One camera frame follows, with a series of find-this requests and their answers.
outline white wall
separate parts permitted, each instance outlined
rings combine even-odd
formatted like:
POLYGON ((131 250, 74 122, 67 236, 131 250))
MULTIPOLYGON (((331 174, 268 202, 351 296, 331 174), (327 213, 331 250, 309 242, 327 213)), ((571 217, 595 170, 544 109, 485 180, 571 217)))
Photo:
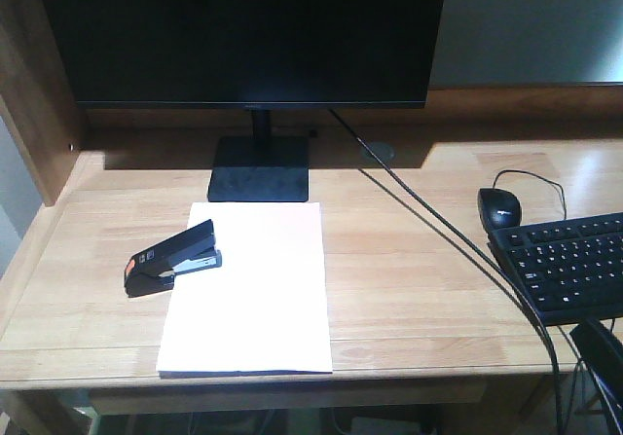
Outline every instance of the white wall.
POLYGON ((431 84, 623 83, 623 0, 446 0, 431 84))
POLYGON ((41 206, 18 148, 0 117, 0 275, 41 206))

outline monitor stand base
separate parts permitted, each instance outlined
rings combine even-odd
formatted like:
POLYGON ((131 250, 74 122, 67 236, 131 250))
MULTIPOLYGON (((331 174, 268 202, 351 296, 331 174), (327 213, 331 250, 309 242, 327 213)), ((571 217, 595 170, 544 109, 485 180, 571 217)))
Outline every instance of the monitor stand base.
POLYGON ((307 201, 308 139, 226 136, 216 149, 207 189, 209 201, 307 201))

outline black keyboard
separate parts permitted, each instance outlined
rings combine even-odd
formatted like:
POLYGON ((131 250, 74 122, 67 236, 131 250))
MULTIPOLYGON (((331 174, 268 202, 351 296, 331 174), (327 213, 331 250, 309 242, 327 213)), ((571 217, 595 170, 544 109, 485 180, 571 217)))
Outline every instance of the black keyboard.
POLYGON ((490 241, 546 326, 623 316, 623 213, 499 229, 490 241))

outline white paper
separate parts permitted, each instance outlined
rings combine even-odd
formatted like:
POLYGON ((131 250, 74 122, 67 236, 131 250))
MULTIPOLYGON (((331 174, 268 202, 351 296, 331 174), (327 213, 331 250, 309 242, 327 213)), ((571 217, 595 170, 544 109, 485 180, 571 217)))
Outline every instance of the white paper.
POLYGON ((160 372, 332 372, 318 203, 195 203, 223 265, 182 274, 160 372))

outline stapler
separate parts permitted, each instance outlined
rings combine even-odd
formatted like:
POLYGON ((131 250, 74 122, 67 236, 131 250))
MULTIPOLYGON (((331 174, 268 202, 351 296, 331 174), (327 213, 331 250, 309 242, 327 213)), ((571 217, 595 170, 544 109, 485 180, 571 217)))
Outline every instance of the stapler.
POLYGON ((214 245, 214 225, 208 219, 132 255, 124 271, 126 293, 138 297, 166 291, 178 274, 220 267, 221 253, 214 245))

